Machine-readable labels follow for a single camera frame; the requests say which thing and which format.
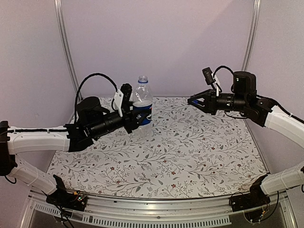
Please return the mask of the clear plastic Pepsi bottle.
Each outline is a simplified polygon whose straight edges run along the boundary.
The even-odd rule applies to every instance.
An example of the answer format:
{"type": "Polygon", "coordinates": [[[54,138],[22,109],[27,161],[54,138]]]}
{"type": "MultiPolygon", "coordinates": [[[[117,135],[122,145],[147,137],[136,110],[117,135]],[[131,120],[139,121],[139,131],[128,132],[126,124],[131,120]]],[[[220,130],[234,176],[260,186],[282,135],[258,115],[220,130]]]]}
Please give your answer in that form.
{"type": "Polygon", "coordinates": [[[147,76],[139,76],[138,84],[133,91],[133,108],[135,110],[149,110],[150,113],[144,118],[134,134],[141,138],[148,138],[152,132],[152,92],[147,76]]]}

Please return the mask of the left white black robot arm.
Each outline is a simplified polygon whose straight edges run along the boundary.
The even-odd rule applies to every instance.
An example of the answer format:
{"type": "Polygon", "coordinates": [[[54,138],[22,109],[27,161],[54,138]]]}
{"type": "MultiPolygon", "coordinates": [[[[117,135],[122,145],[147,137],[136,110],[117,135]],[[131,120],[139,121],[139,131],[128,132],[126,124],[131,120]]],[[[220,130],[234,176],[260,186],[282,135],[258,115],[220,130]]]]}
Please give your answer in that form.
{"type": "Polygon", "coordinates": [[[55,128],[22,129],[0,123],[0,174],[21,180],[40,189],[60,206],[67,206],[71,197],[62,179],[32,166],[17,155],[22,152],[81,152],[100,137],[119,128],[128,133],[137,129],[148,117],[151,108],[131,108],[127,97],[115,98],[116,110],[103,108],[97,97],[85,98],[76,105],[78,120],[55,128]]]}

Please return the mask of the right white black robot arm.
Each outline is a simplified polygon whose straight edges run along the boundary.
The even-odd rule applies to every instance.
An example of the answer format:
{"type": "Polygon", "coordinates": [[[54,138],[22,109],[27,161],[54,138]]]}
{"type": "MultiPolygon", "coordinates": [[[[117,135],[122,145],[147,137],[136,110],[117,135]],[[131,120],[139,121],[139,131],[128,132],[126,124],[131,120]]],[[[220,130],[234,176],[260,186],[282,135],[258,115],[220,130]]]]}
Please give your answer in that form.
{"type": "MultiPolygon", "coordinates": [[[[211,89],[192,95],[187,102],[206,114],[217,111],[239,112],[241,118],[249,119],[261,127],[276,131],[300,147],[304,146],[304,122],[286,111],[276,100],[260,96],[256,89],[256,76],[246,71],[232,72],[231,93],[223,93],[210,68],[202,70],[207,85],[211,89]]],[[[249,207],[256,207],[264,195],[292,189],[304,183],[304,161],[275,174],[265,175],[255,181],[246,195],[249,207]]]]}

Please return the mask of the floral patterned table mat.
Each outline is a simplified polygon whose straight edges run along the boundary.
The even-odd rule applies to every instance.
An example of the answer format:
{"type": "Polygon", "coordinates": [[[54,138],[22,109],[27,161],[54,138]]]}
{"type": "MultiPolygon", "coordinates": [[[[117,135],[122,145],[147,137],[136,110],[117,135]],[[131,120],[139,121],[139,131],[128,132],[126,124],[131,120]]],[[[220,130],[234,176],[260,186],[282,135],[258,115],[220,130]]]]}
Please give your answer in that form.
{"type": "Polygon", "coordinates": [[[152,134],[124,129],[83,152],[56,152],[48,169],[69,189],[133,198],[198,198],[246,192],[267,173],[244,120],[205,114],[186,98],[153,100],[152,134]]]}

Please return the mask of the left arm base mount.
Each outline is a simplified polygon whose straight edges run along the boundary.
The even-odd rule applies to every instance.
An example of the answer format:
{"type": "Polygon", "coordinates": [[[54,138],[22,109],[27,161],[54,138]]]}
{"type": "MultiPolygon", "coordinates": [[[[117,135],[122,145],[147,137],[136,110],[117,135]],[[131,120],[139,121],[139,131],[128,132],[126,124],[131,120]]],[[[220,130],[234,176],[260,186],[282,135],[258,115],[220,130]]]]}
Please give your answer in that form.
{"type": "Polygon", "coordinates": [[[47,195],[46,202],[58,207],[67,209],[85,211],[87,204],[87,195],[79,190],[69,193],[62,179],[56,175],[53,175],[56,181],[56,191],[50,195],[47,195]]]}

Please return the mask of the aluminium front rail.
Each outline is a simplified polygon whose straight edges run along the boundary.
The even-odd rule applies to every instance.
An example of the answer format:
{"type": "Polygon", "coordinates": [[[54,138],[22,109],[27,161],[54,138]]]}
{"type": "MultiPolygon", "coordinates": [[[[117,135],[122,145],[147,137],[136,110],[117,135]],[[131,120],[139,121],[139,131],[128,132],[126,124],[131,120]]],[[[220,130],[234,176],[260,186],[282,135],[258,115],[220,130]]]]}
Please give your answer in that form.
{"type": "Polygon", "coordinates": [[[23,228],[296,228],[286,192],[271,196],[262,220],[253,221],[262,207],[233,211],[230,196],[196,199],[136,199],[88,195],[84,211],[68,210],[67,217],[31,190],[23,228]]]}

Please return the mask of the right aluminium frame post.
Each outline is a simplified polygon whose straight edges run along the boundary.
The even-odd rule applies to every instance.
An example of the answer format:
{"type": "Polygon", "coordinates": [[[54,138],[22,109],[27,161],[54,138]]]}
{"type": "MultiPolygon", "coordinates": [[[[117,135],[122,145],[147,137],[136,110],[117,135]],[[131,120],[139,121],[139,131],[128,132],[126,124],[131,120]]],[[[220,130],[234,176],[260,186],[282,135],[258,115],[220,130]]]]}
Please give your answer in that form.
{"type": "Polygon", "coordinates": [[[242,67],[241,67],[242,71],[247,71],[247,68],[249,66],[251,54],[252,54],[253,47],[254,47],[254,41],[255,41],[255,37],[256,37],[256,33],[257,33],[260,8],[261,8],[261,0],[254,0],[252,19],[251,19],[250,30],[249,30],[249,37],[248,37],[248,41],[247,41],[245,56],[244,56],[242,67]]]}

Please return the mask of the aluminium frame post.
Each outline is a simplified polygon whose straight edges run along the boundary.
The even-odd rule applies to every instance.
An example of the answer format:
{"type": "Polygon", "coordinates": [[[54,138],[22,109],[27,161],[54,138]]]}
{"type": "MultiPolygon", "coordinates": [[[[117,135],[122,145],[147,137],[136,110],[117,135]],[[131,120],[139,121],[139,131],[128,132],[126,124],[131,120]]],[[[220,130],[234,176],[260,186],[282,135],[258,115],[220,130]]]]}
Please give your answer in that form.
{"type": "Polygon", "coordinates": [[[253,47],[254,47],[254,41],[255,41],[255,37],[256,37],[256,33],[257,33],[260,8],[261,8],[261,0],[254,0],[252,19],[251,19],[250,30],[249,30],[249,37],[248,37],[248,41],[247,41],[245,56],[244,56],[242,67],[241,67],[242,71],[247,71],[247,68],[249,66],[251,54],[252,54],[253,47]]]}
{"type": "Polygon", "coordinates": [[[62,1],[61,0],[54,0],[54,5],[55,5],[55,13],[56,13],[56,18],[57,18],[57,24],[58,24],[58,29],[59,29],[59,34],[61,38],[61,43],[63,47],[63,52],[65,55],[66,59],[66,64],[67,68],[69,71],[69,76],[71,78],[72,86],[74,89],[75,94],[78,91],[79,88],[79,82],[76,76],[76,71],[70,51],[70,46],[68,42],[68,37],[67,37],[67,31],[65,27],[65,21],[64,21],[64,13],[63,13],[63,7],[62,7],[62,1]]]}

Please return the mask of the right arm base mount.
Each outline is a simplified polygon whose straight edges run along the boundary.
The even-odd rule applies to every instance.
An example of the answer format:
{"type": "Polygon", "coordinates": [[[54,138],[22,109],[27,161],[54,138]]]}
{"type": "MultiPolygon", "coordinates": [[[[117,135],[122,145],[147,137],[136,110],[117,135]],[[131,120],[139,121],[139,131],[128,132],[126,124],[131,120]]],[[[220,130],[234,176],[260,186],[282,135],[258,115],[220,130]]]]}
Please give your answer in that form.
{"type": "MultiPolygon", "coordinates": [[[[229,198],[229,205],[233,212],[261,207],[270,203],[270,198],[264,194],[260,186],[251,186],[249,193],[246,194],[237,193],[238,195],[234,193],[229,198]]],[[[260,222],[265,214],[266,209],[258,209],[257,211],[246,212],[245,218],[249,222],[256,223],[260,222]]]]}

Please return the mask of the left aluminium frame post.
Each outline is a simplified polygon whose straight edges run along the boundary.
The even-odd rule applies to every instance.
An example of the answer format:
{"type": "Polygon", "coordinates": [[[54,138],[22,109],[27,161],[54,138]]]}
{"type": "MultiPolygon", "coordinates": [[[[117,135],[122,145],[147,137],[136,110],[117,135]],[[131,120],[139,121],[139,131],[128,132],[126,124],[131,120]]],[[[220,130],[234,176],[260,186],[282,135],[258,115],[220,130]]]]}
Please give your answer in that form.
{"type": "Polygon", "coordinates": [[[70,51],[70,46],[68,42],[68,37],[67,37],[67,31],[65,27],[65,21],[64,21],[64,13],[63,13],[63,7],[62,7],[62,1],[61,0],[54,0],[54,5],[55,5],[55,13],[56,13],[56,18],[57,18],[57,24],[58,24],[58,29],[59,29],[59,34],[61,38],[61,43],[63,47],[63,52],[65,55],[66,59],[66,64],[67,68],[69,71],[69,76],[71,78],[72,86],[74,89],[75,94],[78,91],[79,88],[79,82],[76,76],[76,71],[70,51]]]}

